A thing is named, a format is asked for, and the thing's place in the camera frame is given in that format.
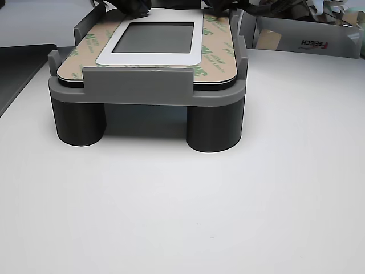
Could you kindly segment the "black idle gripper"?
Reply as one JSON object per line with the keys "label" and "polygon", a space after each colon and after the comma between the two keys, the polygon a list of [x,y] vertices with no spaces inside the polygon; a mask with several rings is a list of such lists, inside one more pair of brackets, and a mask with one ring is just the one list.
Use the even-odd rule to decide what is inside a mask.
{"label": "black idle gripper", "polygon": [[[216,18],[224,16],[226,10],[244,10],[251,4],[249,0],[203,0],[203,3],[208,7],[207,13]],[[125,15],[145,15],[150,11],[152,1],[114,0],[112,1],[112,4]]]}

